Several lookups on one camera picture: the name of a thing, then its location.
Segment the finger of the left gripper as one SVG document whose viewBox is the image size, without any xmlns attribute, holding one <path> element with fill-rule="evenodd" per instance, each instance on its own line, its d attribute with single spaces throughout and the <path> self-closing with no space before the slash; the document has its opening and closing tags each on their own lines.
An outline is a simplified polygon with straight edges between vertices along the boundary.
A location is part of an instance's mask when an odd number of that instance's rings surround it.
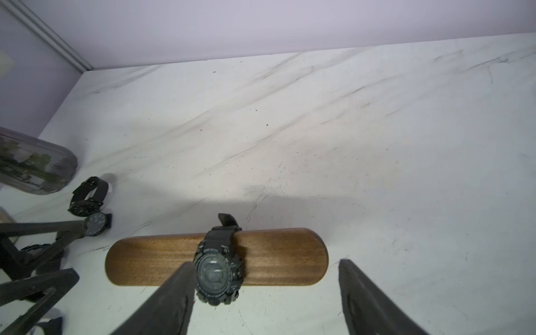
<svg viewBox="0 0 536 335">
<path fill-rule="evenodd" d="M 84 237 L 83 221 L 2 223 L 1 270 L 9 279 L 26 279 Z"/>
<path fill-rule="evenodd" d="M 1 284 L 1 306 L 41 294 L 33 306 L 13 321 L 1 334 L 27 334 L 38 321 L 79 281 L 74 269 L 63 269 L 32 278 Z"/>
</svg>

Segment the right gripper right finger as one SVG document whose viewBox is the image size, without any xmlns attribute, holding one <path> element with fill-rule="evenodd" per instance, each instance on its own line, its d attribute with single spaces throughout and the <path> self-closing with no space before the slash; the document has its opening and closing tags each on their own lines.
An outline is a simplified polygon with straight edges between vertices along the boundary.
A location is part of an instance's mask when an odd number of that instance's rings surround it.
<svg viewBox="0 0 536 335">
<path fill-rule="evenodd" d="M 342 311 L 350 334 L 426 334 L 353 261 L 339 262 Z"/>
</svg>

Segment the chunky black digital watch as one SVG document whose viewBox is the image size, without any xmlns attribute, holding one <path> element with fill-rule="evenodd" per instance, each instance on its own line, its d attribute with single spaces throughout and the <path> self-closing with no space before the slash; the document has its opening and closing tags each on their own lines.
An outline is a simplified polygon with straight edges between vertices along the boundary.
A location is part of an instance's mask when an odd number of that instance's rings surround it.
<svg viewBox="0 0 536 335">
<path fill-rule="evenodd" d="M 220 213 L 218 219 L 220 226 L 205 235 L 193 260 L 197 296 L 213 307 L 232 304 L 244 283 L 244 264 L 235 241 L 235 234 L 241 228 L 230 214 Z"/>
</svg>

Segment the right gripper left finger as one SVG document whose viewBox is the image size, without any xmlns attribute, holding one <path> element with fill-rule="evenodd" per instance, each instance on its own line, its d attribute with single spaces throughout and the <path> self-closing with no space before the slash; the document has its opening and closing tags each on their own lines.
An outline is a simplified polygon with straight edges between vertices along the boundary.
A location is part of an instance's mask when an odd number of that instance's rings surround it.
<svg viewBox="0 0 536 335">
<path fill-rule="evenodd" d="M 186 334 L 196 287 L 195 267 L 185 262 L 114 334 Z"/>
</svg>

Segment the wooden watch stand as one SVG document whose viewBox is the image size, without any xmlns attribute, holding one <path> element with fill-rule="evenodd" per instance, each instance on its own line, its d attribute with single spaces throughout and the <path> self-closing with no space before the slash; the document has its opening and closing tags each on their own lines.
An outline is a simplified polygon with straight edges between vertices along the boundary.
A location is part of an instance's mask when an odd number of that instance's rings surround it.
<svg viewBox="0 0 536 335">
<path fill-rule="evenodd" d="M 197 233 L 119 240 L 106 255 L 106 275 L 117 286 L 160 286 L 194 259 L 203 238 Z M 242 231 L 235 241 L 246 286 L 310 286 L 327 273 L 327 247 L 308 228 Z"/>
</svg>

